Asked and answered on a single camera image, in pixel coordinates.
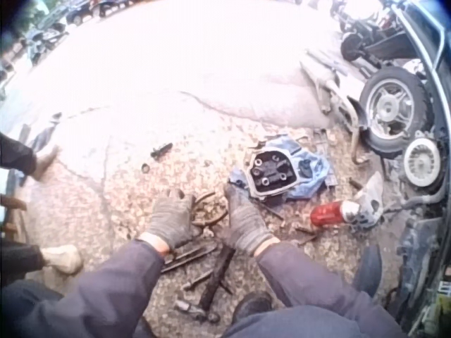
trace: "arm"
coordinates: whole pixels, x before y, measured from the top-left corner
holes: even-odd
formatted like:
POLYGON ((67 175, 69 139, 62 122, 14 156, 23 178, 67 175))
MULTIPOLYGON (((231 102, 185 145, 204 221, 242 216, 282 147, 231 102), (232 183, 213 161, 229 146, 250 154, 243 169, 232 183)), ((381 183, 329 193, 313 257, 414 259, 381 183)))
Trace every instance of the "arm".
POLYGON ((131 337, 164 260, 151 245, 132 241, 60 301, 38 303, 20 324, 24 337, 131 337))
POLYGON ((369 337, 407 337, 368 294, 358 292, 293 245, 277 242, 263 243, 255 256, 271 288, 286 306, 311 305, 328 309, 355 320, 362 333, 369 337))

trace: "ground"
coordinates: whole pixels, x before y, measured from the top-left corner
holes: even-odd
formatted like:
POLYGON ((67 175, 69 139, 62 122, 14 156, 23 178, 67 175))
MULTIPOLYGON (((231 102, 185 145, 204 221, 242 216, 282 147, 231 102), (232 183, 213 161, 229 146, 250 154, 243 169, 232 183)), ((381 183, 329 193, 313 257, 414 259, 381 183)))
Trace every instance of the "ground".
MULTIPOLYGON (((348 177, 364 182, 380 169, 378 159, 368 154, 370 165, 352 164, 349 135, 321 114, 298 62, 308 46, 344 63, 339 45, 338 24, 327 12, 264 0, 144 2, 73 30, 12 86, 0 108, 0 128, 12 134, 22 123, 63 112, 52 137, 61 147, 56 162, 41 182, 28 180, 20 192, 29 205, 25 224, 30 242, 75 244, 85 260, 84 271, 94 270, 145 230, 152 201, 167 188, 195 194, 214 189, 214 203, 198 217, 224 209, 221 187, 233 166, 242 165, 248 146, 278 132, 296 136, 309 134, 309 128, 330 128, 339 181, 335 190, 285 204, 281 213, 286 218, 307 223, 314 205, 351 198, 355 191, 348 177), (150 151, 164 142, 173 142, 171 152, 159 162, 150 159, 150 151), (141 172, 143 163, 150 166, 148 174, 141 172)), ((346 66, 354 77, 344 85, 358 98, 362 84, 357 69, 346 66)), ((269 214, 265 219, 283 239, 302 240, 304 234, 289 225, 280 227, 269 214)), ((304 250, 350 281, 361 249, 379 242, 382 296, 396 285, 399 261, 394 252, 401 230, 397 223, 382 224, 355 235, 345 226, 335 227, 304 250)), ((202 237, 197 244, 212 240, 202 237)), ((202 287, 183 294, 180 286, 209 269, 216 254, 159 280, 145 315, 160 337, 198 337, 199 332, 215 337, 229 325, 244 294, 268 288, 255 262, 238 254, 226 275, 233 296, 220 289, 214 301, 213 309, 222 317, 219 325, 194 323, 174 311, 176 296, 199 298, 202 287)), ((66 293, 78 276, 45 268, 29 277, 66 293)))

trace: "blue cloth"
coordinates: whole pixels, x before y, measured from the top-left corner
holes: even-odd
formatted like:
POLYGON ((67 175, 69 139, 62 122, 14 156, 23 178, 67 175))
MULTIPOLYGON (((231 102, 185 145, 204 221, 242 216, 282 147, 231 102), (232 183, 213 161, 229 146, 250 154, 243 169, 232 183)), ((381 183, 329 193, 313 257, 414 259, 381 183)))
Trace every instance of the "blue cloth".
MULTIPOLYGON (((267 141, 266 146, 272 146, 279 149, 288 150, 290 153, 299 149, 299 144, 287 135, 280 136, 271 141, 267 141)), ((303 160, 310 160, 310 168, 313 173, 312 178, 302 178, 300 184, 291 188, 285 193, 286 199, 310 199, 318 191, 319 187, 323 184, 330 169, 329 162, 322 156, 316 155, 301 149, 297 153, 291 156, 291 161, 295 165, 295 168, 299 167, 299 162, 303 160)), ((247 185, 247 179, 245 173, 239 168, 233 168, 230 173, 229 180, 234 184, 247 185)))

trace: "knit glove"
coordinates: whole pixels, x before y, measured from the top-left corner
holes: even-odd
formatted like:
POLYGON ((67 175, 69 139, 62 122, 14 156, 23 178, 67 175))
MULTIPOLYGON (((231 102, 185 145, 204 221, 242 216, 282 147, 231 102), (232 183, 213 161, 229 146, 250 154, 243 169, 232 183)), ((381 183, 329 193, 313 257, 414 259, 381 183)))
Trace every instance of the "knit glove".
POLYGON ((146 232, 164 240, 171 250, 188 243, 191 238, 193 195, 180 189, 168 190, 159 196, 152 207, 152 218, 146 232))
POLYGON ((224 232, 224 241, 228 246, 253 256, 260 244, 273 238, 273 235, 259 210, 243 192, 227 184, 224 194, 228 200, 229 213, 229 228, 224 232))

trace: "gray work glove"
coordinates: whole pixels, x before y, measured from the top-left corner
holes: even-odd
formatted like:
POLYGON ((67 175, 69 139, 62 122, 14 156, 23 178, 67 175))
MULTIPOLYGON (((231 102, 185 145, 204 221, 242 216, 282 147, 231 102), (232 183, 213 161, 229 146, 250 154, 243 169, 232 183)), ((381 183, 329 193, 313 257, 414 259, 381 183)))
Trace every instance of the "gray work glove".
POLYGON ((168 190, 159 196, 152 207, 152 218, 146 232, 164 240, 171 250, 191 240, 191 212, 193 195, 180 189, 168 190))
POLYGON ((260 244, 273 238, 273 235, 259 210, 245 193, 227 184, 224 194, 228 200, 229 214, 229 228, 225 232, 225 243, 253 256, 260 244))

